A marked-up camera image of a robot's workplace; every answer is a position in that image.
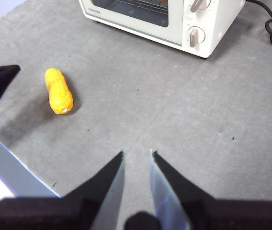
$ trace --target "white toaster oven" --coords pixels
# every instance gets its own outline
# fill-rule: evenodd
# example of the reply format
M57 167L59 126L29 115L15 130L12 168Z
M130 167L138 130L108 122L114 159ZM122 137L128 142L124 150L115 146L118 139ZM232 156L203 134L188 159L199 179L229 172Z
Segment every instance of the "white toaster oven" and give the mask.
M87 18L209 57L245 0L79 0Z

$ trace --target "oven door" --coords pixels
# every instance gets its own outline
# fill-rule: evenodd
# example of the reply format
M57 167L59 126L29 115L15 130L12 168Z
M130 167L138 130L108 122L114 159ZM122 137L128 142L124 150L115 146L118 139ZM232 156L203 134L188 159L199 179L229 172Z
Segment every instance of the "oven door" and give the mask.
M86 14L182 44L184 0L79 0Z

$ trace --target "brand logo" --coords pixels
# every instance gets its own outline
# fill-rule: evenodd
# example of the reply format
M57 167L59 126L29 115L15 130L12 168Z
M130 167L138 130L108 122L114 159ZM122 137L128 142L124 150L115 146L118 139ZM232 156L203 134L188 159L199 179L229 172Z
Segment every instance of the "brand logo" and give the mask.
M94 10L92 8L88 8L88 10L92 11L92 12L96 12L96 13L100 13L100 11Z

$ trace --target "toy corn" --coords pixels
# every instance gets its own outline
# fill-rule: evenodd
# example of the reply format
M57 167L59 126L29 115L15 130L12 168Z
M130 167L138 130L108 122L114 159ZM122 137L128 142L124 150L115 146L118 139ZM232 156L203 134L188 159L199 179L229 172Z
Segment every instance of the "toy corn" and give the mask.
M66 114L73 107L72 94L63 74L55 68L45 72L45 84L49 92L49 103L54 113Z

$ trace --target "gray mat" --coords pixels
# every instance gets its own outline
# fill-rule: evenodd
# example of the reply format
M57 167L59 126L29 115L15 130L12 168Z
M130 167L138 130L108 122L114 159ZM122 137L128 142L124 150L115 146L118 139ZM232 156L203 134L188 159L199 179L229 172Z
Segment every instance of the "gray mat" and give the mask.
M123 150L118 229L154 212L149 149L213 196L272 199L267 19L246 4L203 61L86 19L77 0L28 0L0 19L0 66L22 68L0 101L0 141L60 195ZM48 105L50 67L68 80L70 114Z

